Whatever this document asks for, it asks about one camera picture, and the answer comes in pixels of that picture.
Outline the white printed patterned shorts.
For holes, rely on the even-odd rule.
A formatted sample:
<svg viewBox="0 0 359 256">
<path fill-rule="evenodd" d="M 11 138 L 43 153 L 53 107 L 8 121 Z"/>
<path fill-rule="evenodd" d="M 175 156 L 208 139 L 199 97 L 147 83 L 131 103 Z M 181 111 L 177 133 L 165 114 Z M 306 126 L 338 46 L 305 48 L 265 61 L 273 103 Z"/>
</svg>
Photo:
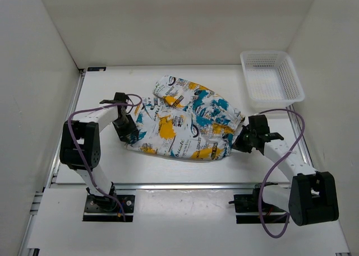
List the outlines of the white printed patterned shorts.
<svg viewBox="0 0 359 256">
<path fill-rule="evenodd" d="M 157 80 L 132 117 L 138 139 L 128 150 L 184 160 L 220 160 L 231 154 L 245 120 L 213 90 L 175 76 Z"/>
</svg>

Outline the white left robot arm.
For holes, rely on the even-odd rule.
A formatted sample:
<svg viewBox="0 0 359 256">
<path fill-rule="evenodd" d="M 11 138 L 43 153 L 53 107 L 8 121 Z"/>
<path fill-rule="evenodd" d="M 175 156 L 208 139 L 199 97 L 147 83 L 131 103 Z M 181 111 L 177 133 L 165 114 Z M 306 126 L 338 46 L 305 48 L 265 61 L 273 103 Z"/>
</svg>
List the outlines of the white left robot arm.
<svg viewBox="0 0 359 256">
<path fill-rule="evenodd" d="M 102 100 L 100 104 L 97 108 L 76 111 L 64 122 L 59 158 L 81 176 L 94 203 L 112 211 L 118 198 L 114 184 L 100 167 L 100 133 L 113 125 L 121 142 L 133 144 L 139 140 L 139 130 L 127 112 L 127 107 L 135 106 L 128 95 L 124 99 Z"/>
</svg>

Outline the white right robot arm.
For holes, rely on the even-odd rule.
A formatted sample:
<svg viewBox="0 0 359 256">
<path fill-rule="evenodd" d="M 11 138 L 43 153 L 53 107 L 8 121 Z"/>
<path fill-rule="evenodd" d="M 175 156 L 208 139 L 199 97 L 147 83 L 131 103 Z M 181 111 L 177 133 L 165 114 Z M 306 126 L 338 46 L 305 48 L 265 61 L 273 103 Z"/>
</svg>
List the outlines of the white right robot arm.
<svg viewBox="0 0 359 256">
<path fill-rule="evenodd" d="M 339 207 L 334 176 L 320 172 L 293 153 L 279 133 L 268 129 L 256 130 L 250 125 L 242 127 L 234 149 L 242 152 L 258 150 L 273 162 L 290 182 L 289 188 L 263 181 L 252 196 L 252 205 L 258 211 L 275 206 L 287 213 L 298 226 L 336 221 Z"/>
</svg>

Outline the white perforated plastic basket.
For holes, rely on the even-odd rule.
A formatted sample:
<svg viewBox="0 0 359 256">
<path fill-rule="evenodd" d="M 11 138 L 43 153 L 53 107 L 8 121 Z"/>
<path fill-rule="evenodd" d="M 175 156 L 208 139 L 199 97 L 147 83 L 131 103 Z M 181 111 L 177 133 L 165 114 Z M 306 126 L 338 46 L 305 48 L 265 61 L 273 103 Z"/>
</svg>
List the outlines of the white perforated plastic basket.
<svg viewBox="0 0 359 256">
<path fill-rule="evenodd" d="M 305 99 L 294 64 L 286 52 L 245 51 L 240 59 L 254 109 L 286 108 Z"/>
</svg>

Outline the black label sticker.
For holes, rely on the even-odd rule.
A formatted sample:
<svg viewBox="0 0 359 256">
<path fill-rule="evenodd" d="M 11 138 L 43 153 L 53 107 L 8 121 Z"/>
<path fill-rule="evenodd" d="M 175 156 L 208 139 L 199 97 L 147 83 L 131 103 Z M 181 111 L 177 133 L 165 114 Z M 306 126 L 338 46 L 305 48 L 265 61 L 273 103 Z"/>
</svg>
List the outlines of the black label sticker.
<svg viewBox="0 0 359 256">
<path fill-rule="evenodd" d="M 106 71 L 106 67 L 88 67 L 87 71 L 88 72 L 103 72 Z"/>
</svg>

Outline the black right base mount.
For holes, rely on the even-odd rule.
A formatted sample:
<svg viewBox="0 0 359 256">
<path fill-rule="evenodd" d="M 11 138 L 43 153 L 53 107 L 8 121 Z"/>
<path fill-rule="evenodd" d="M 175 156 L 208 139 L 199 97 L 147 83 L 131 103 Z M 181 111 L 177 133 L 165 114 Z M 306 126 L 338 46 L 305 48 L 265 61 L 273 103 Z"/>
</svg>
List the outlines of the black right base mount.
<svg viewBox="0 0 359 256">
<path fill-rule="evenodd" d="M 259 184 L 251 189 L 239 190 L 228 202 L 234 207 L 236 224 L 261 224 L 258 209 L 259 190 Z M 266 224 L 283 224 L 286 221 L 286 212 L 274 205 L 262 202 L 262 213 Z"/>
</svg>

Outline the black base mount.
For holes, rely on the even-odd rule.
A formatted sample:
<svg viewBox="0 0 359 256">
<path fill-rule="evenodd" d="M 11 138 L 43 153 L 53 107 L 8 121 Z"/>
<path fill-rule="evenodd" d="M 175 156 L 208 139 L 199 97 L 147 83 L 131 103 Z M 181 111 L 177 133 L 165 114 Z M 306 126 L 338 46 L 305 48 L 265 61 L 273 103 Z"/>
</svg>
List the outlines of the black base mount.
<svg viewBox="0 0 359 256">
<path fill-rule="evenodd" d="M 121 214 L 117 202 L 88 194 L 82 220 L 84 222 L 132 222 L 134 218 L 135 195 L 118 194 L 125 216 Z"/>
<path fill-rule="evenodd" d="M 259 190 L 259 184 L 251 189 L 239 190 L 228 202 L 234 207 L 236 224 L 261 224 L 258 209 Z M 286 212 L 274 205 L 262 202 L 262 213 L 266 224 L 283 224 L 286 221 Z"/>
</svg>

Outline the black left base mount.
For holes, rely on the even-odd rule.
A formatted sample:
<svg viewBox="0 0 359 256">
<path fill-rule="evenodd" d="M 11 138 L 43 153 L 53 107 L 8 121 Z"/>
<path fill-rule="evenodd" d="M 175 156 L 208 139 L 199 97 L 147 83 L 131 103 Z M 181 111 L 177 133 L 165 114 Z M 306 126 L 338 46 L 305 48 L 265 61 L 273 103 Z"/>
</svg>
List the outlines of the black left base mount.
<svg viewBox="0 0 359 256">
<path fill-rule="evenodd" d="M 82 220 L 84 222 L 132 222 L 134 218 L 135 195 L 118 194 L 125 216 L 121 214 L 117 202 L 88 194 Z"/>
</svg>

